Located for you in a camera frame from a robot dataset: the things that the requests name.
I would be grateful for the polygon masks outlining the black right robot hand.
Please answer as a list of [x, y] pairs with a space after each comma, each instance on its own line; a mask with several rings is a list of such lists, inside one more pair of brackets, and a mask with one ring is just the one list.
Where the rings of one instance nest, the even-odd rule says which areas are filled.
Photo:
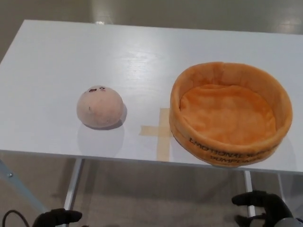
[[290, 209], [278, 195], [265, 191], [253, 190], [236, 195], [232, 198], [232, 203], [237, 206], [261, 207], [265, 210], [261, 215], [253, 217], [236, 215], [234, 220], [240, 227], [249, 227], [256, 219], [264, 220], [265, 227], [273, 227], [285, 218], [293, 218]]

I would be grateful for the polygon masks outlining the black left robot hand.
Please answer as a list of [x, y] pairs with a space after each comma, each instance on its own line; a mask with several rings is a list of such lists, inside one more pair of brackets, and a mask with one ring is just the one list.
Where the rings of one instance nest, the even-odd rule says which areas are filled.
[[82, 218], [82, 213], [64, 208], [53, 209], [39, 215], [32, 227], [56, 227], [60, 225], [78, 222]]

